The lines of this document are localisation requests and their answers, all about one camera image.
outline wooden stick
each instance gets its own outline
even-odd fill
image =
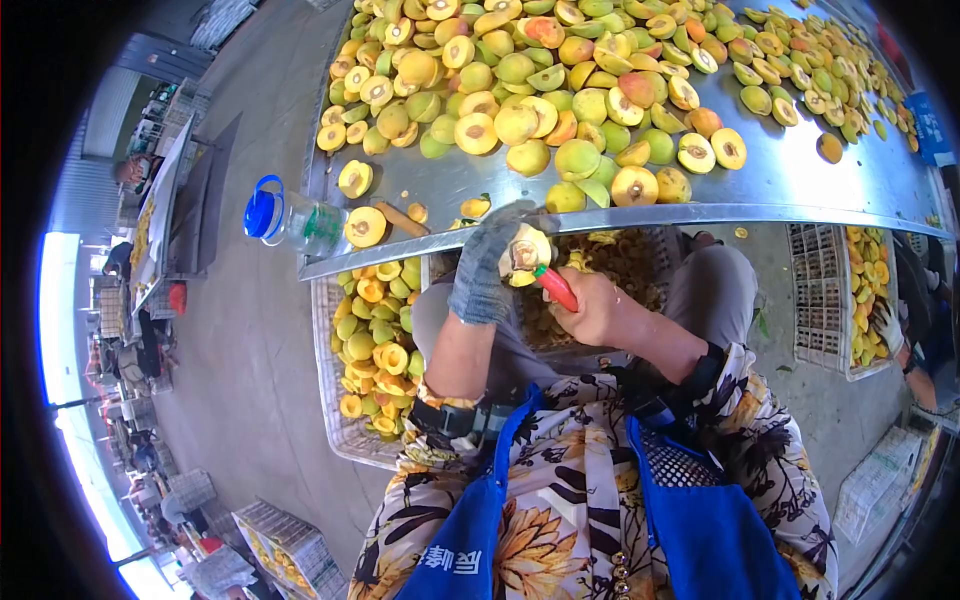
[[[385,202],[378,202],[374,206],[383,213],[383,216],[387,218],[387,221],[390,221],[413,237],[423,237],[424,235],[430,234],[429,229],[417,223],[389,204]]]

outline blue sign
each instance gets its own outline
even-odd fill
[[[956,164],[956,157],[953,155],[947,136],[941,131],[940,120],[933,112],[933,106],[926,92],[911,94],[903,103],[915,117],[917,142],[920,144],[920,156],[924,161],[934,167]]]

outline black wristband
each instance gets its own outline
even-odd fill
[[[706,396],[726,363],[727,355],[723,349],[712,342],[707,342],[707,353],[700,357],[693,372],[679,386],[684,399],[693,402]]]
[[[913,357],[913,352],[910,352],[910,358],[906,359],[906,366],[903,367],[903,376],[906,377],[916,368],[917,368],[917,361]]]
[[[433,408],[415,398],[410,421],[424,433],[439,434],[453,440],[473,430],[475,413],[476,410],[472,408],[454,408],[447,404]]]

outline gloved hand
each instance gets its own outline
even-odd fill
[[[510,303],[500,281],[497,262],[520,229],[520,221],[533,206],[516,202],[497,209],[473,228],[464,244],[446,303],[466,324],[506,323]]]
[[[871,323],[874,331],[883,338],[883,342],[890,350],[890,355],[895,356],[903,346],[903,332],[900,330],[900,322],[893,316],[890,307],[881,300],[878,298],[874,303],[874,312],[870,316]]]

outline red knife handle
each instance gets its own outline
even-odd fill
[[[550,298],[553,301],[559,302],[563,308],[571,313],[577,312],[579,308],[577,297],[570,289],[570,284],[559,273],[546,265],[540,265],[534,271],[534,277],[537,278],[543,289],[550,293]]]

